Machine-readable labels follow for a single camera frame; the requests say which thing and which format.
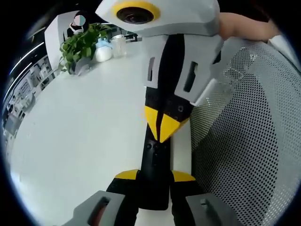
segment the yellow ring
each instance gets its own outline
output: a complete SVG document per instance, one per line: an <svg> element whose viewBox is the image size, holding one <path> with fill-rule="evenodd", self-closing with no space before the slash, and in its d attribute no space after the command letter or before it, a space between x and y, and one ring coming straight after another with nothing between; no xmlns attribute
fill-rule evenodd
<svg viewBox="0 0 301 226"><path fill-rule="evenodd" d="M160 10L155 5L145 1L124 1L120 4L113 6L113 13L114 15L117 15L119 10L128 7L138 7L150 11L154 15L152 21L157 20L160 17Z"/></svg>

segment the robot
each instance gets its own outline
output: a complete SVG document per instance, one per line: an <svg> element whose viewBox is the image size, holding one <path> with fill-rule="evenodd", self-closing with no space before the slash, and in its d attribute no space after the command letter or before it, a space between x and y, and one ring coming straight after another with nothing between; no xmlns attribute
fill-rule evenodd
<svg viewBox="0 0 301 226"><path fill-rule="evenodd" d="M223 40L216 0L103 0L96 13L143 36L145 115L141 169L121 172L74 210L65 226L133 226L138 208L166 210L176 226L241 225L235 212L195 178L170 170L170 137L217 85Z"/></svg>

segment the white table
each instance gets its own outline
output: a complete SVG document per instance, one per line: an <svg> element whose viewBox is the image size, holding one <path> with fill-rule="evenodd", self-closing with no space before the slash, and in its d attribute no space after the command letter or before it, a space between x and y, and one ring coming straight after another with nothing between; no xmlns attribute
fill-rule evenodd
<svg viewBox="0 0 301 226"><path fill-rule="evenodd" d="M55 78L39 95L16 136L11 175L42 225L61 225L114 176L141 165L147 122L141 42L128 56L89 73ZM190 125L173 138L175 170L190 172ZM167 211L140 210L136 225L174 225Z"/></svg>

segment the person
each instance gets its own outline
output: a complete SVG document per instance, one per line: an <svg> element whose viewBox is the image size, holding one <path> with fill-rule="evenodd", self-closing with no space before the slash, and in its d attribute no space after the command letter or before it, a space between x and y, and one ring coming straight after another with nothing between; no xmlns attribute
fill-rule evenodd
<svg viewBox="0 0 301 226"><path fill-rule="evenodd" d="M77 12L74 16L74 18L76 16L82 15L85 17L86 22L84 23L84 25L82 26L77 26L74 21L72 23L70 23L69 28L67 28L64 33L63 33L63 41L65 42L67 40L67 38L72 37L75 34L80 34L85 32L86 30L88 30L89 28L89 23L87 21L87 13L83 10L80 10L79 12Z"/></svg>
<svg viewBox="0 0 301 226"><path fill-rule="evenodd" d="M267 42L279 34L279 30L271 20L267 23L235 13L220 13L220 36L224 40L230 37L239 37Z"/></svg>

